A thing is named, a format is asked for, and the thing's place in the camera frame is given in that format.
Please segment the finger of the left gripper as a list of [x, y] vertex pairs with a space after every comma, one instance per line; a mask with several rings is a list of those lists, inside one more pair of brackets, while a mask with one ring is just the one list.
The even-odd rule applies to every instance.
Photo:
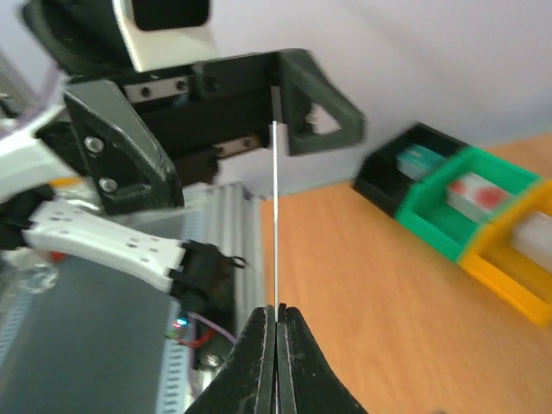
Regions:
[[[336, 88], [313, 55], [300, 48], [279, 52], [279, 92], [288, 154], [307, 155], [352, 147], [363, 142], [363, 113]], [[336, 129], [316, 131], [313, 113], [325, 112]]]
[[185, 205], [173, 162], [115, 83], [68, 85], [64, 100], [107, 214]]

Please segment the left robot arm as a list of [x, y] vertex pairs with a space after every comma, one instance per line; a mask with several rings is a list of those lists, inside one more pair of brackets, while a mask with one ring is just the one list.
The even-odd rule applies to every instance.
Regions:
[[25, 26], [68, 77], [63, 104], [1, 140], [1, 248], [78, 256], [144, 280], [183, 312], [230, 314], [217, 247], [143, 234], [115, 216], [181, 208], [218, 163], [363, 140], [365, 119], [302, 48], [220, 58], [207, 1], [27, 1]]

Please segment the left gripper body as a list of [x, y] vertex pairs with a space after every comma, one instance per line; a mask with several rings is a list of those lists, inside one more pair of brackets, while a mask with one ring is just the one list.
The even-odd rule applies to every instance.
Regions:
[[211, 182], [220, 160], [266, 148], [273, 121], [276, 53], [248, 53], [146, 73], [112, 72], [113, 82], [173, 163], [182, 185]]

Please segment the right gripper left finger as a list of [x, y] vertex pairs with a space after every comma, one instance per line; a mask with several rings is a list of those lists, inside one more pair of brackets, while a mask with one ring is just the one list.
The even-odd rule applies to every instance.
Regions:
[[275, 310], [254, 309], [219, 374], [185, 414], [273, 412]]

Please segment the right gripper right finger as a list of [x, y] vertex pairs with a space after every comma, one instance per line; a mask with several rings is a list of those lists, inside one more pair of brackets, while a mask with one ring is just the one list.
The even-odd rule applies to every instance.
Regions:
[[276, 352], [279, 413], [366, 414], [336, 377], [297, 307], [279, 306]]

